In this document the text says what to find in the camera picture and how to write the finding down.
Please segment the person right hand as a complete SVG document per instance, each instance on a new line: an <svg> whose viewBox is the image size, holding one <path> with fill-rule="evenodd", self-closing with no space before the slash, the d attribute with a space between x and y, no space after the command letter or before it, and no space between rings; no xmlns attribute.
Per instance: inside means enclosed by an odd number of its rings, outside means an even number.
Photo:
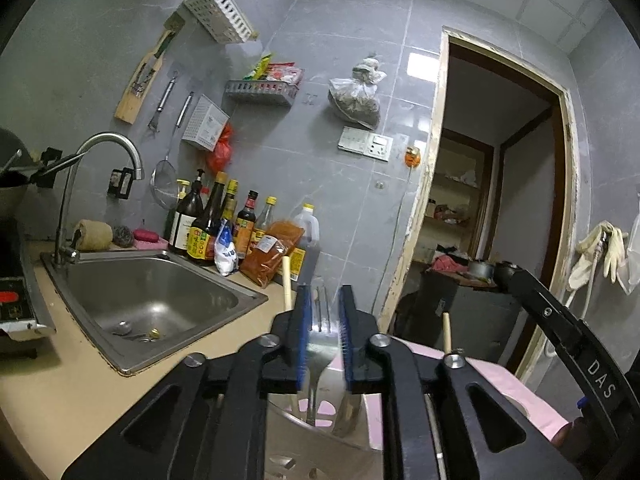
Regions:
<svg viewBox="0 0 640 480"><path fill-rule="evenodd" d="M570 462L579 462L591 444L589 422L578 417L560 428L551 439L552 445Z"/></svg>

